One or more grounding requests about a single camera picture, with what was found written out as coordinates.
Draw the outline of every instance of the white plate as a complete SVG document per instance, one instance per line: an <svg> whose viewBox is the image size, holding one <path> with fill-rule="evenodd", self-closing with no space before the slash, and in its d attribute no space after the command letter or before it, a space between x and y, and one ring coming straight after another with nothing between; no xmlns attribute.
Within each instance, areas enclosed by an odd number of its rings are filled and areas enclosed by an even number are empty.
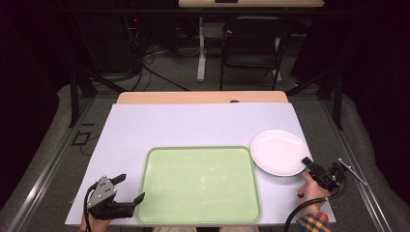
<svg viewBox="0 0 410 232"><path fill-rule="evenodd" d="M310 158L308 146L295 134L266 130L254 137L250 153L264 171L277 176L293 176L305 169L302 159Z"/></svg>

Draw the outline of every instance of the white tabletop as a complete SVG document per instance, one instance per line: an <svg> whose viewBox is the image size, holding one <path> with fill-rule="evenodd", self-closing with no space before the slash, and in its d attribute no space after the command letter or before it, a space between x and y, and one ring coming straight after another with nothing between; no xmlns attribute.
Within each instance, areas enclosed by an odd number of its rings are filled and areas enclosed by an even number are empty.
<svg viewBox="0 0 410 232"><path fill-rule="evenodd" d="M86 189L102 175L126 173L127 179L116 186L115 200L132 202L139 194L146 155L154 147L248 147L257 134L272 129L292 132L306 142L291 103L114 104L66 224L80 224ZM297 207L296 190L303 178L273 176L257 166L255 174L262 208L255 224L284 224ZM336 221L328 203L322 209L330 222ZM144 226L134 217L111 224Z"/></svg>
<svg viewBox="0 0 410 232"><path fill-rule="evenodd" d="M181 8L222 7L323 7L323 0L238 0L238 3L215 3L215 0L179 0Z"/></svg>

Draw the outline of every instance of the black chair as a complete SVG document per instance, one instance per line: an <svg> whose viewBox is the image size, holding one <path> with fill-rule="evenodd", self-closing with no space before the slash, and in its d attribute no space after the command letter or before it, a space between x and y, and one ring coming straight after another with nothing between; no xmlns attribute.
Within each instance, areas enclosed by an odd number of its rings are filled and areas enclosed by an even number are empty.
<svg viewBox="0 0 410 232"><path fill-rule="evenodd" d="M266 70L265 75L276 70L272 85L275 90L283 50L291 33L289 22L280 17L237 16L227 20L222 30L220 90L224 67Z"/></svg>

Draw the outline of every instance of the desk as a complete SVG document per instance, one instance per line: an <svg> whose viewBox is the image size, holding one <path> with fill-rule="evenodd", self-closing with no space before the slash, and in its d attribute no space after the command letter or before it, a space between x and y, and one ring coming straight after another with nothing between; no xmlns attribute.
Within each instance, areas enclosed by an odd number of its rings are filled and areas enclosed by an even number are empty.
<svg viewBox="0 0 410 232"><path fill-rule="evenodd" d="M179 0L181 8L313 8L323 7L323 0L238 0L238 3L215 3L215 0ZM205 80L204 20L199 18L199 63L197 81Z"/></svg>
<svg viewBox="0 0 410 232"><path fill-rule="evenodd" d="M232 100L239 103L228 103ZM258 133L270 129L293 132L306 142L293 106L282 92L123 93L108 115L66 224L80 223L86 189L102 175L112 178L126 173L127 180L116 186L115 200L132 201L138 195L146 155L154 147L248 147ZM255 176L262 214L254 225L284 224L297 206L302 177L277 177L257 166ZM323 211L330 222L336 221L328 203ZM134 218L115 219L112 224L147 226Z"/></svg>

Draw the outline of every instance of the green tray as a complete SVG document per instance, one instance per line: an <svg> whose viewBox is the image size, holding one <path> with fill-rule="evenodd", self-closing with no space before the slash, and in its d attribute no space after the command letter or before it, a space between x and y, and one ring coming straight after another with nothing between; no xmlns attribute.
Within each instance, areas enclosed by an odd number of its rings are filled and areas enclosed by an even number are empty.
<svg viewBox="0 0 410 232"><path fill-rule="evenodd" d="M148 153L135 216L145 224L255 222L260 217L246 147L168 147Z"/></svg>

